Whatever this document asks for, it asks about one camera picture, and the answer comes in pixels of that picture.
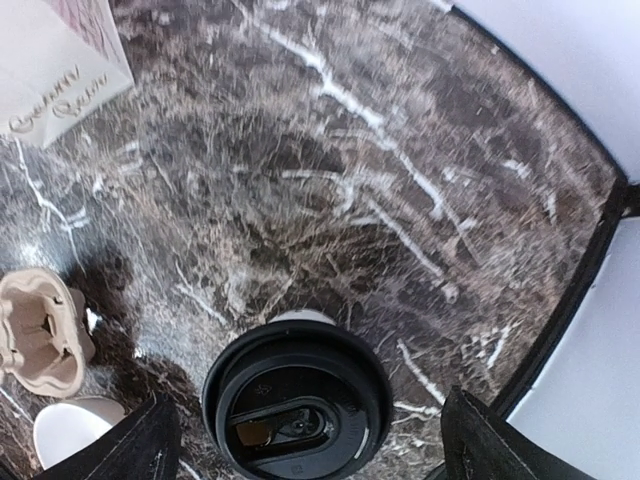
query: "marble table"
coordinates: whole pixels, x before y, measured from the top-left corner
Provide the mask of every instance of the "marble table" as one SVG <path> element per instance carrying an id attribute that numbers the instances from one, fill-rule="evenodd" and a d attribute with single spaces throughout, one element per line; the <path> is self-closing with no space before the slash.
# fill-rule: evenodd
<path id="1" fill-rule="evenodd" d="M 0 139 L 0 273 L 48 266 L 85 293 L 81 393 L 170 393 L 181 479 L 236 478 L 200 388 L 233 338 L 296 307 L 391 377 L 391 434 L 355 478 L 422 478 L 450 387 L 494 398 L 566 288 L 614 171 L 440 3 L 115 1 L 136 87 L 46 151 Z M 0 390 L 0 458 L 24 476 L 52 401 Z"/>

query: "paper bag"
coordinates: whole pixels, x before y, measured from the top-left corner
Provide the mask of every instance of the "paper bag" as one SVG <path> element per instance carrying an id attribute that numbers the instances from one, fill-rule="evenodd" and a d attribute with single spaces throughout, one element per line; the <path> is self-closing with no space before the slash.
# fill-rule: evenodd
<path id="1" fill-rule="evenodd" d="M 132 85 L 107 0 L 0 2 L 0 133 L 46 147 Z"/>

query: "white wall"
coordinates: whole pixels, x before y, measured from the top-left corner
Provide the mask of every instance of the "white wall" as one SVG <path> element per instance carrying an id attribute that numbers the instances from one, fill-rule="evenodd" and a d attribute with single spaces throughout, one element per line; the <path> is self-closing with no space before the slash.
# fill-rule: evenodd
<path id="1" fill-rule="evenodd" d="M 564 98 L 640 182 L 640 0 L 454 0 Z"/>
<path id="2" fill-rule="evenodd" d="M 640 219 L 620 223 L 576 316 L 509 422 L 596 479 L 640 478 Z"/>

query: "white floor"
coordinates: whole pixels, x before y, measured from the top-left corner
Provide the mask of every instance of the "white floor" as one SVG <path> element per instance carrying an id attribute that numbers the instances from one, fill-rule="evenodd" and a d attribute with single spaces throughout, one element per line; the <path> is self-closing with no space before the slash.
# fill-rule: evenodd
<path id="1" fill-rule="evenodd" d="M 568 331 L 509 421 L 598 480 L 640 478 L 640 219 L 621 222 Z"/>

